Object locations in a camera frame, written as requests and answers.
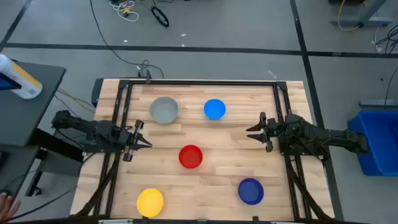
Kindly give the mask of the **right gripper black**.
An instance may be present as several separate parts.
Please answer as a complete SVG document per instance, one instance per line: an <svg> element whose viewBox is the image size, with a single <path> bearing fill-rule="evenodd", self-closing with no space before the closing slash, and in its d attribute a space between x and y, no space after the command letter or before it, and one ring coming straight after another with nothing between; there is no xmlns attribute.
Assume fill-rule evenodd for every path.
<svg viewBox="0 0 398 224"><path fill-rule="evenodd" d="M259 122L247 128L246 131L261 131L259 134L248 134L248 137L265 144L266 151L271 152L273 150L271 138L276 138L279 135L280 125L274 118L267 119L265 112L261 112L259 115Z"/></svg>

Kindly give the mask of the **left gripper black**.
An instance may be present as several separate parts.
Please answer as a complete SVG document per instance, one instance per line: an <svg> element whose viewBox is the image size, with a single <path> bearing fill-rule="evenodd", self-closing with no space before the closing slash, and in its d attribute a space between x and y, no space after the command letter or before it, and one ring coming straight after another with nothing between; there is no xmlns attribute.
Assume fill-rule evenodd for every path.
<svg viewBox="0 0 398 224"><path fill-rule="evenodd" d="M140 133L144 126L144 122L141 120L136 120L134 125L135 129L133 133L128 132L126 129L121 130L119 135L119 141L123 146L127 146L128 149L124 152L123 161L131 162L133 157L133 151L138 151L143 148L151 148L152 144L147 141L143 135Z"/></svg>

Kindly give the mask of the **grey bowl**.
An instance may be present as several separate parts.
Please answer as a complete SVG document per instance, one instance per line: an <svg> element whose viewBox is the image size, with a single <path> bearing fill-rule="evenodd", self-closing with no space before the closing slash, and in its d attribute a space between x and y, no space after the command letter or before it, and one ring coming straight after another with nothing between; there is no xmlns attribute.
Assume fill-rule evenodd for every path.
<svg viewBox="0 0 398 224"><path fill-rule="evenodd" d="M178 116L177 102L168 96L155 99L150 105L151 118L160 124L172 123Z"/></svg>

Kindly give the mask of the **light blue bowl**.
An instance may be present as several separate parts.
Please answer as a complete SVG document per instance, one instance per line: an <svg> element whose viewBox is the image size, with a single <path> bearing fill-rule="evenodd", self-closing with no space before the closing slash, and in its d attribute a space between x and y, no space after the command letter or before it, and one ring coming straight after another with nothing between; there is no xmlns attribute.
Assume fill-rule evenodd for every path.
<svg viewBox="0 0 398 224"><path fill-rule="evenodd" d="M204 112L209 119L218 120L226 113L226 106L219 99L210 99L204 104Z"/></svg>

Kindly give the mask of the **red bowl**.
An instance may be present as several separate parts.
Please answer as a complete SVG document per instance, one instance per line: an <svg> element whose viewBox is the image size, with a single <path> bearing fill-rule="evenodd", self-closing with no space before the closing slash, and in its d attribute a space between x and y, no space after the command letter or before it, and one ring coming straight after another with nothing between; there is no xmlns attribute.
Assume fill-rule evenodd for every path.
<svg viewBox="0 0 398 224"><path fill-rule="evenodd" d="M203 153L198 146L186 145L181 148L178 154L178 159L183 167L187 169L195 169L201 164Z"/></svg>

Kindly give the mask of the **dark blue bowl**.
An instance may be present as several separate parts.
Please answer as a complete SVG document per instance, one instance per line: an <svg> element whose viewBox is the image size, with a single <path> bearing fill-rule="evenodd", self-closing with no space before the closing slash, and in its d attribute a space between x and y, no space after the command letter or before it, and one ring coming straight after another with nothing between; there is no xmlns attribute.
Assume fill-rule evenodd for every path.
<svg viewBox="0 0 398 224"><path fill-rule="evenodd" d="M254 178L245 178L238 185L239 198L248 205L257 205L264 198L264 188Z"/></svg>

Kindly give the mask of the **yellow bowl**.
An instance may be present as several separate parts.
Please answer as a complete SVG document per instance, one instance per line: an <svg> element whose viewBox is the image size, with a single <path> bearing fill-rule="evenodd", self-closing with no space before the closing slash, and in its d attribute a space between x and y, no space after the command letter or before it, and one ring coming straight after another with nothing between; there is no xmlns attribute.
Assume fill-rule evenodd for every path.
<svg viewBox="0 0 398 224"><path fill-rule="evenodd" d="M157 189L145 189L137 198L137 210L143 217L155 217L163 209L164 198Z"/></svg>

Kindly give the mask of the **black side table stand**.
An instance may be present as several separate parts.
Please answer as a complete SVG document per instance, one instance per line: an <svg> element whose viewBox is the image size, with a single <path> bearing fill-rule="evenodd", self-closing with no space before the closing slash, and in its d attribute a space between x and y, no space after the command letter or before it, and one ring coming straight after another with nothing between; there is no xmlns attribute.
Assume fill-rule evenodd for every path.
<svg viewBox="0 0 398 224"><path fill-rule="evenodd" d="M83 163L83 152L77 144L70 144L57 136L36 129L29 139L28 146L38 149L36 158L40 160L33 172L32 180L25 192L26 197L40 195L42 189L37 185L44 172L77 177Z"/></svg>

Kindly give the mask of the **dark grey side table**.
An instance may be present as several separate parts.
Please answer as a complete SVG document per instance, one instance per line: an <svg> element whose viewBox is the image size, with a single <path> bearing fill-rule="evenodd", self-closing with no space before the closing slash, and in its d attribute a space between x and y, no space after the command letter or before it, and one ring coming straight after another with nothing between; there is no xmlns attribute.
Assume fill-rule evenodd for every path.
<svg viewBox="0 0 398 224"><path fill-rule="evenodd" d="M66 68L17 62L30 75L41 82L42 92L34 99L25 100L0 91L0 194L16 196L30 170L39 148L30 145Z"/></svg>

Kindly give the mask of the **blue plastic bin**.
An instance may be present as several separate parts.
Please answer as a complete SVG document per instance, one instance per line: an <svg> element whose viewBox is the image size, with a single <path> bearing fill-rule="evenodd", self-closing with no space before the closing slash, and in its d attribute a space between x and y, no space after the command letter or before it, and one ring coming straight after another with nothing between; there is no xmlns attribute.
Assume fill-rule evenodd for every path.
<svg viewBox="0 0 398 224"><path fill-rule="evenodd" d="M369 152L358 155L363 174L398 177L398 111L360 111L348 128L367 137Z"/></svg>

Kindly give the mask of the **grey metal bar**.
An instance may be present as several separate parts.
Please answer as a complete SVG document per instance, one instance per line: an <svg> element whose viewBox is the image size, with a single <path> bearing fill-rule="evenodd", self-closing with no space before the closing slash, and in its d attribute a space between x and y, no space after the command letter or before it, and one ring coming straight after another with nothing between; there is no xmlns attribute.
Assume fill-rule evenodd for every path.
<svg viewBox="0 0 398 224"><path fill-rule="evenodd" d="M367 106L367 107L398 107L398 101L396 100L360 100L359 106Z"/></svg>

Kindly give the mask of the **white bottle with yellow label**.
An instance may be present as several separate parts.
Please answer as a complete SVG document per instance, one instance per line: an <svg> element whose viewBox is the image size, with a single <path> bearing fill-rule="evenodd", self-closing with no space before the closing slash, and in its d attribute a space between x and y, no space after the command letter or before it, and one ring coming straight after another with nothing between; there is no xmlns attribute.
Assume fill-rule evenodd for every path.
<svg viewBox="0 0 398 224"><path fill-rule="evenodd" d="M3 54L0 54L0 72L21 84L21 89L11 90L19 97L30 100L40 95L42 84Z"/></svg>

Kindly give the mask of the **person's hand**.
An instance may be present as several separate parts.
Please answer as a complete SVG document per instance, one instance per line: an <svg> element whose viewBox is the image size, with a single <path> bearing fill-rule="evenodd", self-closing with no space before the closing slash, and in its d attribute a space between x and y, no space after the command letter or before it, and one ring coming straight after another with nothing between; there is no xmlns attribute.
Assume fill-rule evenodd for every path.
<svg viewBox="0 0 398 224"><path fill-rule="evenodd" d="M15 202L12 195L6 192L0 193L0 222L12 218L21 206L21 201Z"/></svg>

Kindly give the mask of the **grey desk leg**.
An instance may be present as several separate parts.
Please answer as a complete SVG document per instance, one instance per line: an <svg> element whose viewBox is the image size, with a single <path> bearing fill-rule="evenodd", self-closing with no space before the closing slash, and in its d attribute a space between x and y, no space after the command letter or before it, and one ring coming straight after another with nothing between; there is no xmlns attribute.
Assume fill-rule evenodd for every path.
<svg viewBox="0 0 398 224"><path fill-rule="evenodd" d="M330 22L343 30L353 30L362 27L388 26L393 20L386 17L377 16L376 13L387 2L387 0L328 0L330 4L339 4L338 14ZM343 15L343 8L349 5L363 5L364 11L358 15Z"/></svg>

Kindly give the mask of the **black aluminium table frame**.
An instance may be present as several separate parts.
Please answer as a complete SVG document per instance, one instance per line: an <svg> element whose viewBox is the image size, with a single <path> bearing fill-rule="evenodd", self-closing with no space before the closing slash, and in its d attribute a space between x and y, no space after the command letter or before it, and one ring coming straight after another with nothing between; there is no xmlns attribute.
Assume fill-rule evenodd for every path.
<svg viewBox="0 0 398 224"><path fill-rule="evenodd" d="M150 149L134 153L122 162L115 186L111 217L139 218L137 198L145 189L164 196L159 219L168 220L260 220L291 221L294 218L285 161L278 149L267 152L263 144L247 137L247 128L259 121L261 112L275 118L290 108L310 120L310 108L302 82L287 83L289 102L274 82L223 82L156 80L132 88L127 123L144 122L143 135ZM173 98L179 107L169 124L155 122L151 103L160 97ZM221 119L209 119L204 104L219 99L226 106ZM203 153L195 169L178 159L182 147L198 146ZM238 185L245 178L257 179L264 198L257 205L244 203Z"/></svg>

